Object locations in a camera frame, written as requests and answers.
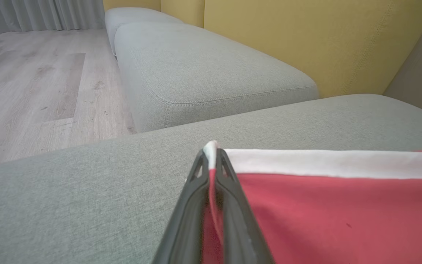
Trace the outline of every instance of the curtain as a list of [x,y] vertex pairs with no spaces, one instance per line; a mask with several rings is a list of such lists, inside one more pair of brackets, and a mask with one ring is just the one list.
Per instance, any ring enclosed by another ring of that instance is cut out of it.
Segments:
[[102,0],[0,0],[0,33],[104,27]]

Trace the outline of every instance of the yellow backrest cushion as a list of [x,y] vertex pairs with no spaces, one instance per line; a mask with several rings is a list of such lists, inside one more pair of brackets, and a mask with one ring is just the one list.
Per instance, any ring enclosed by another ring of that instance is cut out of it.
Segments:
[[144,7],[160,11],[160,0],[104,0],[104,10],[116,7]]
[[206,0],[204,28],[298,68],[322,97],[382,94],[422,33],[422,0]]
[[203,27],[204,0],[161,0],[161,8],[187,24]]

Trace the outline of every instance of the floor plank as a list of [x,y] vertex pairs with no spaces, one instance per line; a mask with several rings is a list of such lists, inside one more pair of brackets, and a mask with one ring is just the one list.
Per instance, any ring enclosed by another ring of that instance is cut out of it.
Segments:
[[132,133],[104,30],[0,34],[0,162]]

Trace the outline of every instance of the sofa seat cushion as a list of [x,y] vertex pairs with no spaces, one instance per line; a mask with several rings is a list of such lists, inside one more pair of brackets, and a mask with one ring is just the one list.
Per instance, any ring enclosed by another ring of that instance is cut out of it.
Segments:
[[138,132],[318,98],[303,72],[192,25],[123,25],[115,48]]
[[107,28],[108,40],[112,52],[115,52],[115,34],[117,29],[124,24],[134,22],[162,22],[162,23],[183,23],[178,18],[142,7],[119,7],[112,8],[105,12],[105,27]]
[[0,264],[151,263],[198,150],[422,150],[422,110],[347,95],[0,164]]

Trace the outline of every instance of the red and white cloth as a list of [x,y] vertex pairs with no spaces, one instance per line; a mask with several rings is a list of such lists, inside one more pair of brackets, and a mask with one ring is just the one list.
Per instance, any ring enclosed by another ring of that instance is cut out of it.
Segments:
[[[211,190],[216,148],[204,148]],[[422,152],[225,151],[277,264],[422,264]],[[203,263],[223,263],[209,193]]]

